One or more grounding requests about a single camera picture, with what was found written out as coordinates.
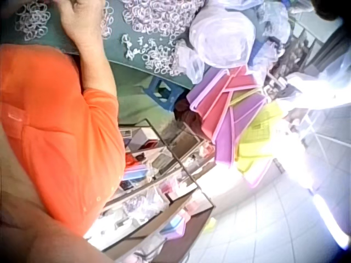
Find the shirt pocket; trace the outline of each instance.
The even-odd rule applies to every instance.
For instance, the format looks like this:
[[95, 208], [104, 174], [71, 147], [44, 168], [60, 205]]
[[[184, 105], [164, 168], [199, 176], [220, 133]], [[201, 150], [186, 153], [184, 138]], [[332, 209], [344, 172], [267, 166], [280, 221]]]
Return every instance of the shirt pocket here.
[[22, 138], [23, 126], [29, 122], [27, 113], [20, 108], [8, 103], [0, 102], [0, 123], [8, 137], [13, 139]]
[[72, 134], [24, 126], [26, 170], [51, 216], [69, 228], [84, 219], [77, 142]]

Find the blue stool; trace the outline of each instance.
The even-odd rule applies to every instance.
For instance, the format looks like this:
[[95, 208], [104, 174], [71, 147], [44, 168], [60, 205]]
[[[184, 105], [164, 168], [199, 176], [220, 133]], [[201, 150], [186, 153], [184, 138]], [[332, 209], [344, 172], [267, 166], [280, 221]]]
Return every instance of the blue stool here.
[[[166, 84], [166, 88], [160, 87], [162, 82]], [[177, 84], [154, 76], [149, 87], [144, 89], [144, 92], [166, 111], [173, 111], [174, 103], [184, 92], [184, 89]]]

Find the plastic packaging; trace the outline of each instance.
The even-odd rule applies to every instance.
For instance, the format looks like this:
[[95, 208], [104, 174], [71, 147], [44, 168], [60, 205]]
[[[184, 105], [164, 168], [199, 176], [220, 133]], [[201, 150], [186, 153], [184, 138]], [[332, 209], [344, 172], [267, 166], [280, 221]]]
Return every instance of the plastic packaging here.
[[252, 66], [249, 67], [259, 85], [264, 84], [267, 72], [271, 69], [273, 63], [278, 61], [278, 54], [274, 45], [275, 43], [271, 41], [265, 42], [254, 57]]
[[194, 19], [189, 39], [203, 62], [217, 68], [232, 68], [247, 64], [255, 31], [243, 14], [210, 6]]
[[162, 198], [156, 188], [151, 188], [145, 195], [135, 196], [123, 203], [124, 212], [140, 225], [164, 211], [169, 203]]
[[175, 50], [176, 70], [185, 72], [193, 84], [200, 83], [205, 71], [205, 63], [200, 59], [197, 52], [187, 46], [179, 46]]
[[285, 44], [290, 36], [291, 26], [286, 7], [280, 2], [265, 2], [257, 10], [260, 23], [266, 23], [263, 36], [276, 37]]
[[264, 0], [209, 0], [207, 5], [243, 11], [263, 2]]

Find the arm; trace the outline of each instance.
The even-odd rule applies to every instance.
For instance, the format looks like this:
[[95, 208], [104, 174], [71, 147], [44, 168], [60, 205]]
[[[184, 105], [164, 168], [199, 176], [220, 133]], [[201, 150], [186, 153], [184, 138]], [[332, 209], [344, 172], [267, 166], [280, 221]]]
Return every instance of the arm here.
[[117, 95], [115, 79], [105, 56], [101, 37], [104, 0], [55, 0], [62, 26], [81, 56], [83, 89], [102, 90]]

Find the green table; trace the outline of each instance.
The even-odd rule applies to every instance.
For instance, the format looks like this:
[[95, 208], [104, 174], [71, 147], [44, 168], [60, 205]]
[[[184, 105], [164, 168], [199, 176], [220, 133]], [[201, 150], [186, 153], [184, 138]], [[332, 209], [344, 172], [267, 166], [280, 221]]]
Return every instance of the green table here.
[[[147, 35], [133, 31], [131, 25], [128, 25], [123, 21], [123, 4], [119, 0], [110, 0], [109, 2], [110, 6], [113, 7], [115, 10], [115, 21], [111, 25], [112, 36], [109, 39], [104, 40], [104, 47], [108, 60], [114, 63], [118, 63], [127, 67], [147, 72], [152, 75], [156, 75], [158, 77], [174, 82], [184, 88], [191, 89], [193, 87], [193, 84], [186, 75], [171, 77], [170, 75], [155, 74], [152, 70], [147, 70], [145, 68], [144, 61], [141, 59], [140, 55], [136, 55], [133, 61], [130, 61], [125, 58], [126, 47], [124, 44], [121, 44], [121, 37], [123, 34], [129, 34], [131, 42], [133, 43], [132, 49], [140, 49], [137, 40], [141, 36], [144, 37], [144, 43], [147, 43], [147, 39], [154, 38], [157, 45], [167, 45], [169, 37], [161, 37], [159, 33]], [[10, 19], [2, 21], [0, 42], [12, 44], [50, 45], [52, 47], [59, 48], [65, 53], [78, 54], [75, 45], [69, 40], [69, 38], [66, 36], [61, 27], [58, 10], [54, 6], [51, 6], [49, 8], [49, 11], [51, 12], [51, 18], [47, 23], [48, 33], [42, 38], [36, 38], [32, 41], [24, 41], [24, 35], [21, 32], [15, 31], [14, 29], [14, 15]]]

